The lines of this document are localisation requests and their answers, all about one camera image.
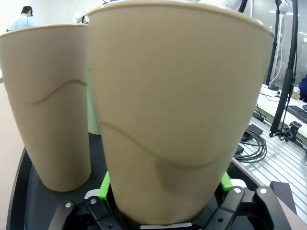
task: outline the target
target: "white desk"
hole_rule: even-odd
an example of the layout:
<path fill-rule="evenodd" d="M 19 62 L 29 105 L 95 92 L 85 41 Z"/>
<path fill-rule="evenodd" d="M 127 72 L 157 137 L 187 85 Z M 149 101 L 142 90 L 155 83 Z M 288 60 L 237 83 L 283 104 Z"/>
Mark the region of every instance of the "white desk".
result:
<path fill-rule="evenodd" d="M 269 96 L 275 96 L 277 94 L 277 91 L 272 91 L 267 88 L 266 85 L 262 85 L 261 87 L 261 93 Z M 265 95 L 259 94 L 257 103 L 260 108 L 260 110 L 266 112 L 267 114 L 271 116 L 275 116 L 279 98 L 271 98 L 271 97 L 266 97 Z M 301 100 L 296 100 L 291 98 L 289 105 L 296 105 L 300 108 L 302 108 L 303 105 L 305 105 L 305 102 L 302 102 Z M 287 112 L 286 118 L 284 120 L 286 125 L 289 125 L 291 122 L 297 121 L 298 123 L 302 124 L 302 127 L 298 130 L 298 133 L 302 135 L 303 137 L 307 138 L 307 124 L 301 122 L 299 119 L 297 119 L 295 116 Z"/>

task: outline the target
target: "paper cup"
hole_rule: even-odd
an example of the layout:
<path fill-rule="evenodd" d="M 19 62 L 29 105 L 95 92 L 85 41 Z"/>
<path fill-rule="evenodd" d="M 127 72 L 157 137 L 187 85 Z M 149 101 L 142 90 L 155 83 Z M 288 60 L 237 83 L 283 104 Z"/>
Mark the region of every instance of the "paper cup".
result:
<path fill-rule="evenodd" d="M 89 21 L 117 206 L 141 224 L 193 218 L 248 125 L 272 33 L 237 12 L 167 0 L 106 4 Z"/>
<path fill-rule="evenodd" d="M 65 192 L 91 174 L 87 132 L 88 26 L 0 36 L 0 65 L 25 148 L 43 184 Z"/>

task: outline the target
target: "cup rim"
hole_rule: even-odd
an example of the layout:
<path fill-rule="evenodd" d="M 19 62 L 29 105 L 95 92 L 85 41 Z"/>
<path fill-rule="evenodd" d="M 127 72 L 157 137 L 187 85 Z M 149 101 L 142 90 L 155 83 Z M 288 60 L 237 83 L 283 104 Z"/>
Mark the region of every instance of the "cup rim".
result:
<path fill-rule="evenodd" d="M 227 10 L 223 7 L 217 7 L 213 5 L 209 5 L 206 3 L 199 3 L 199 2 L 192 2 L 192 1 L 183 1 L 183 0 L 118 0 L 113 1 L 108 4 L 103 4 L 100 7 L 97 7 L 90 12 L 88 12 L 88 16 L 96 14 L 101 11 L 110 10 L 113 8 L 124 8 L 124 7 L 146 7 L 146 6 L 161 6 L 161 7 L 178 7 L 178 8 L 186 8 L 186 9 L 193 9 L 199 11 L 206 11 L 206 12 L 214 12 L 217 14 L 226 15 L 229 17 L 237 18 L 243 20 L 251 25 L 254 25 L 262 30 L 265 30 L 271 34 L 274 38 L 273 32 L 267 28 L 263 23 L 259 20 L 254 20 L 242 13 Z"/>
<path fill-rule="evenodd" d="M 39 26 L 31 26 L 20 30 L 9 31 L 7 33 L 1 34 L 0 38 L 20 32 L 30 31 L 30 30 L 39 30 L 43 28 L 52 28 L 52 27 L 73 27 L 73 26 L 88 26 L 88 24 L 81 23 L 62 23 L 62 24 L 48 24 L 48 25 L 39 25 Z"/>

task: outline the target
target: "black stand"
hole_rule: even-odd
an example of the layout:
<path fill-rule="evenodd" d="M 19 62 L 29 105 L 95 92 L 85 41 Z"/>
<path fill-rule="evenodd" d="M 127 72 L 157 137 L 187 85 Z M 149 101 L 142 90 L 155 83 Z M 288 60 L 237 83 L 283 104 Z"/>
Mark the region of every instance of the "black stand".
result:
<path fill-rule="evenodd" d="M 287 101 L 290 101 L 293 91 L 293 86 L 295 83 L 295 72 L 293 70 L 294 70 L 294 63 L 295 63 L 296 50 L 297 50 L 297 30 L 298 30 L 297 0 L 293 0 L 292 4 L 293 4 L 293 22 L 292 22 L 292 38 L 291 38 L 289 62 L 288 62 L 288 68 L 286 70 L 286 75 L 284 77 L 282 93 L 271 126 L 271 135 L 277 133 L 278 131 L 278 127 L 283 116 L 283 110 L 285 109 Z"/>

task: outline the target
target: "light blue shirt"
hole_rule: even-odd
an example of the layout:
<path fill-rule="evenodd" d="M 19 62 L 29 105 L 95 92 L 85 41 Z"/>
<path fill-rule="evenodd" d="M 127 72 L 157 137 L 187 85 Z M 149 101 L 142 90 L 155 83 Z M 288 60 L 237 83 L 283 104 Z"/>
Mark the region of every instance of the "light blue shirt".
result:
<path fill-rule="evenodd" d="M 20 30 L 27 27 L 35 26 L 32 17 L 27 17 L 26 15 L 22 14 L 11 26 L 10 31 L 13 30 Z"/>

